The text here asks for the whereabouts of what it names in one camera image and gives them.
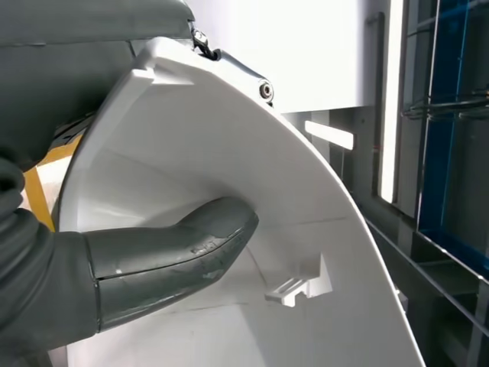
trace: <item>metal rail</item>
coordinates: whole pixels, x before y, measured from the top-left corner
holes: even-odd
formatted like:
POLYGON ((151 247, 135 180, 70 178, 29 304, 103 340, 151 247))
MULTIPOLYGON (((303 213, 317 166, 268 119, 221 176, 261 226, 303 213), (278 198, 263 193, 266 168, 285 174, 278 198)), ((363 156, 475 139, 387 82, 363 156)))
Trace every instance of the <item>metal rail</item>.
POLYGON ((434 280, 431 276, 429 276, 428 273, 426 273, 423 268, 420 267, 418 265, 417 262, 414 261, 411 257, 404 254, 402 252, 400 248, 398 248, 397 245, 395 245, 394 242, 391 241, 389 237, 380 231, 379 228, 373 224, 368 219, 365 218, 365 221, 368 226, 370 226, 371 229, 375 230, 377 233, 378 233, 380 237, 383 239, 386 240, 386 243, 391 245, 393 247, 395 251, 398 252, 400 255, 401 255, 404 260, 408 261, 410 265, 411 265, 413 268, 415 268, 417 270, 420 274, 423 275, 425 279, 426 279, 428 282, 429 282, 432 286, 435 287, 437 291, 438 291, 441 294, 443 294, 446 299, 449 300, 453 304, 454 306, 457 307, 459 311, 462 312, 465 317, 469 319, 474 326, 477 327, 479 329, 481 333, 484 335, 487 336, 489 338, 489 330, 484 326, 483 324, 480 323, 478 320, 475 318, 475 316, 472 315, 472 313, 467 311, 465 307, 462 306, 460 302, 456 300, 455 298, 452 297, 451 294, 447 293, 442 286, 438 284, 437 281, 434 280))

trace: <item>fluorescent light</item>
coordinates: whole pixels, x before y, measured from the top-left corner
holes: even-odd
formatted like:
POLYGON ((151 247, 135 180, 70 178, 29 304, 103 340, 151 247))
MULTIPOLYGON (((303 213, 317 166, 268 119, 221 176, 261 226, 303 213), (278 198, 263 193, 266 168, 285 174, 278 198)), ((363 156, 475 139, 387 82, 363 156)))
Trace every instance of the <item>fluorescent light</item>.
POLYGON ((392 203, 394 196, 403 7, 404 1, 390 0, 387 82, 382 142, 382 180, 380 181, 380 196, 389 203, 392 203))
POLYGON ((306 121, 306 131, 318 138, 331 141, 345 149, 353 149, 353 134, 345 132, 339 128, 331 128, 326 125, 317 124, 312 121, 306 121))

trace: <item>gray protective cover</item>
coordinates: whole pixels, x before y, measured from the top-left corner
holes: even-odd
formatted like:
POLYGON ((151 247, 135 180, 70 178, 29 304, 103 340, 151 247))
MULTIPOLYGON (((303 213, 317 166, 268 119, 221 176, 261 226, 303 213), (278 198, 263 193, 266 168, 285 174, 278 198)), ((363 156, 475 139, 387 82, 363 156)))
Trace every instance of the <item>gray protective cover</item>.
POLYGON ((180 0, 0 0, 0 155, 32 167, 95 113, 140 43, 190 39, 193 20, 180 0))

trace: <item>scratch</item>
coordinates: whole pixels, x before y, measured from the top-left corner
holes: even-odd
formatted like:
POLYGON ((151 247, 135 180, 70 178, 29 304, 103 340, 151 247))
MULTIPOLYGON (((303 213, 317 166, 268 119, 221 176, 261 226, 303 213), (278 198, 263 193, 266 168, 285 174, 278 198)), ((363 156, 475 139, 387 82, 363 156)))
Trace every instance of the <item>scratch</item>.
POLYGON ((198 308, 190 308, 189 310, 181 310, 181 311, 173 311, 168 313, 168 315, 174 315, 177 313, 186 313, 186 312, 195 312, 195 311, 203 311, 203 310, 212 310, 214 308, 222 308, 222 307, 231 307, 231 306, 248 306, 248 302, 236 302, 235 304, 219 304, 217 306, 208 306, 208 307, 198 307, 198 308))

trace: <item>white wall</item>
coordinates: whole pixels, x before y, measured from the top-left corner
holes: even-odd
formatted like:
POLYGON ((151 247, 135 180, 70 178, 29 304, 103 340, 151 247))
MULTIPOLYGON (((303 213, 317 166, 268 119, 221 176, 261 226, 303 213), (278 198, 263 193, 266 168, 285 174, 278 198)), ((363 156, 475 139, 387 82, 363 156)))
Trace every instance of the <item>white wall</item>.
POLYGON ((368 97, 363 85, 364 20, 378 1, 187 3, 211 47, 269 79, 279 112, 363 106, 368 97))

